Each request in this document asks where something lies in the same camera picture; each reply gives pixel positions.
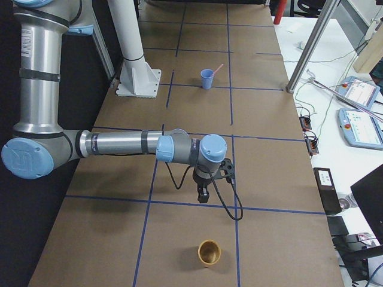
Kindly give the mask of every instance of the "black chair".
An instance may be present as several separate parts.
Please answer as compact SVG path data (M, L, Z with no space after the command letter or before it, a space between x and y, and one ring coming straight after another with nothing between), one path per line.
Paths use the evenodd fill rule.
M325 2L326 0L298 0L298 7L303 11L300 12L294 11L294 0L291 0L290 17L294 17L294 14L297 14L304 17L317 18L318 15L322 12Z

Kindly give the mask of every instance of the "plastic cup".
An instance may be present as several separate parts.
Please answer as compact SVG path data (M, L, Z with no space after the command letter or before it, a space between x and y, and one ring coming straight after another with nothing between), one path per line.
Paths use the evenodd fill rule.
M205 240L198 247L198 258L205 267L216 264L221 257L221 247L214 240Z
M202 87L205 90L209 90L211 88L214 78L213 73L214 71L210 69L204 69L201 71Z

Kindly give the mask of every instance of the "blue cup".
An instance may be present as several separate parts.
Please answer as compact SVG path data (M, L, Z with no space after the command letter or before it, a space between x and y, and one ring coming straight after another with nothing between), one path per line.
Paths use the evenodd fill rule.
M209 90L211 88L214 78L213 73L214 71L210 69L204 69L201 71L202 87L205 90Z

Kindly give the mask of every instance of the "black wall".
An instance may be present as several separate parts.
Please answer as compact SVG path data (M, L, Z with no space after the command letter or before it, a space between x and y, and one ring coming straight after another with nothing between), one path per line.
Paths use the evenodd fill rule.
M93 8L116 67L121 59L107 1ZM12 2L0 1L0 148L20 116L20 25ZM92 37L63 36L59 124L90 130L109 86ZM70 162L34 181L0 161L0 287L27 286L77 166Z

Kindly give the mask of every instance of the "label sticker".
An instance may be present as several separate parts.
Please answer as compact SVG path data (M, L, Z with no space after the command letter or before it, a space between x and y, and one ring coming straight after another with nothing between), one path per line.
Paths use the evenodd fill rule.
M326 170L318 170L319 179L321 181L321 185L326 185L328 187L332 186L330 174Z
M22 57L32 57L33 31L22 29Z

